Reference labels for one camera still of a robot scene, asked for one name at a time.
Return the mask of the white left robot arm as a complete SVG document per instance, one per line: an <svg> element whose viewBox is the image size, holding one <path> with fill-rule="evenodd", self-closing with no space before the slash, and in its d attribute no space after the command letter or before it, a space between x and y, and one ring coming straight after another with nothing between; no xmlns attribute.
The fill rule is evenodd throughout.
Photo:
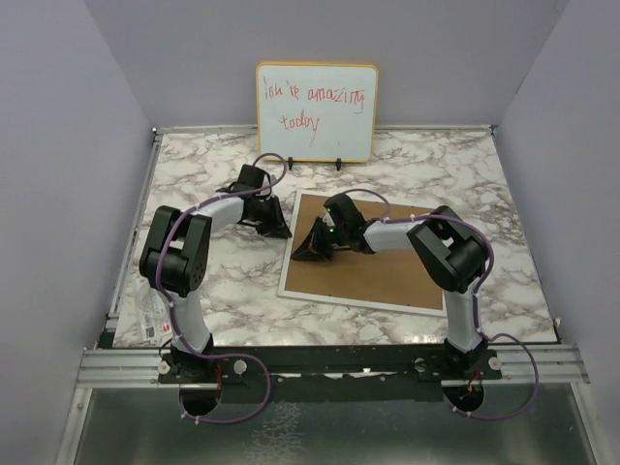
<svg viewBox="0 0 620 465"><path fill-rule="evenodd" d="M258 235L288 239L291 231L279 199L272 193L279 182L255 165L243 165L235 182L216 195L183 212L156 209L139 259L139 273L167 305L172 331L171 347L184 353L180 370L199 383L213 373L213 344L203 320L198 289L204 279L210 239L214 233L241 225Z"/></svg>

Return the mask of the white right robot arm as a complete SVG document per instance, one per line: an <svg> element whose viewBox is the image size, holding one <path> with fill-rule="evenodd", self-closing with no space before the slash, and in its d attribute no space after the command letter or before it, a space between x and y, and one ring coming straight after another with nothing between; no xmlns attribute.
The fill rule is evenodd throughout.
<svg viewBox="0 0 620 465"><path fill-rule="evenodd" d="M366 219L348 194L342 193L327 199L324 211L291 258L327 262L338 249L370 255L416 252L447 305L447 371L457 379L476 372L481 364L478 354L487 347L478 291L494 265L492 247L483 233L446 205L420 216Z"/></svg>

